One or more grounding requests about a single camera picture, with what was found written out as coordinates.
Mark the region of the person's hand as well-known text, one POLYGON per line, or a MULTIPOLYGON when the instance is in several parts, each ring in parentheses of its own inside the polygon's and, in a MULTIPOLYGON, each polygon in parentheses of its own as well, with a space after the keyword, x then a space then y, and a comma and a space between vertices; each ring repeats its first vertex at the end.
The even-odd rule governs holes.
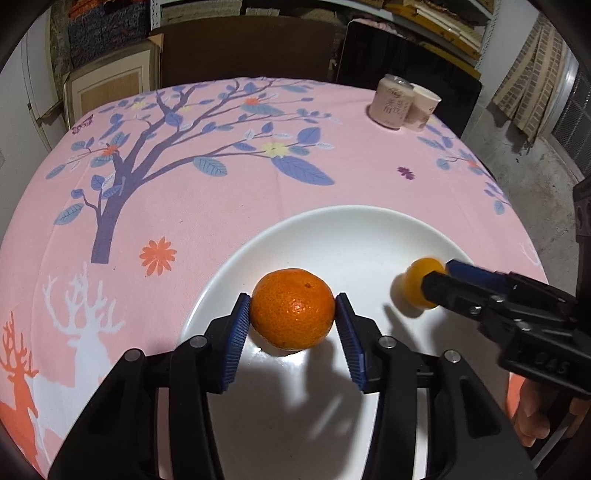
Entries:
MULTIPOLYGON (((550 433, 550 424, 541 413, 541 406, 541 386, 531 380, 525 380, 520 389, 518 408, 512 418, 515 432, 524 447, 531 447, 538 439, 545 439, 550 433)), ((575 420, 567 430, 566 438, 576 434, 589 408, 589 400, 572 400, 569 411, 575 416, 575 420)))

